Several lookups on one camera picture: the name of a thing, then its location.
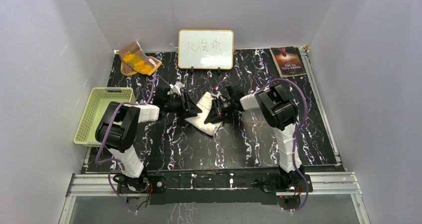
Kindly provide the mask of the white towel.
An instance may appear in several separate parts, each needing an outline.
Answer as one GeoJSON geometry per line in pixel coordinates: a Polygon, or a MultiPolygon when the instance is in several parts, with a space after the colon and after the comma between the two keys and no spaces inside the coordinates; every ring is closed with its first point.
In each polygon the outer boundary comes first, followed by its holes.
{"type": "Polygon", "coordinates": [[[201,109],[201,113],[198,113],[196,117],[186,118],[185,121],[192,124],[199,131],[206,135],[214,136],[218,131],[222,122],[218,123],[205,123],[206,118],[210,114],[213,97],[210,92],[205,92],[197,103],[197,107],[201,109]]]}

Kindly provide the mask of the brown and yellow cloth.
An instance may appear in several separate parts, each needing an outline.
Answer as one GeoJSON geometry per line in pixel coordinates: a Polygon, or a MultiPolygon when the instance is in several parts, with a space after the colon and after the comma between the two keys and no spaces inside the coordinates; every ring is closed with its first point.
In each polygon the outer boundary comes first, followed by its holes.
{"type": "Polygon", "coordinates": [[[121,60],[120,71],[124,76],[142,74],[151,76],[162,62],[155,57],[147,56],[138,41],[117,51],[121,60]]]}

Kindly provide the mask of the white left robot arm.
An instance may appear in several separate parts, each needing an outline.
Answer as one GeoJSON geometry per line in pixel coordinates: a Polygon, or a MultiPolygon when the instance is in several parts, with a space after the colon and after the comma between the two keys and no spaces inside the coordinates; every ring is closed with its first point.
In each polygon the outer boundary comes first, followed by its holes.
{"type": "Polygon", "coordinates": [[[138,124],[158,121],[168,113],[191,118],[197,117],[202,110],[177,86],[157,87],[152,104],[110,102],[97,127],[95,138],[101,143],[100,149],[106,147],[114,156],[136,192],[145,191],[149,184],[148,178],[142,175],[144,165],[133,146],[138,124]]]}

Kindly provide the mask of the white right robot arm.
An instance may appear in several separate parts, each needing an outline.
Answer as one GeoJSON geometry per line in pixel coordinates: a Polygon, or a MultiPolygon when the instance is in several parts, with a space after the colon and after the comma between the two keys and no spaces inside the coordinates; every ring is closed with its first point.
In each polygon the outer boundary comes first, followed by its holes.
{"type": "Polygon", "coordinates": [[[228,96],[218,96],[212,100],[211,110],[204,123],[226,121],[234,111],[260,110],[277,140],[279,167],[286,173],[280,178],[281,187],[293,191],[300,184],[300,178],[294,171],[299,173],[302,165],[294,135],[299,112],[297,106],[287,97],[281,85],[249,95],[238,84],[227,85],[225,88],[228,96]]]}

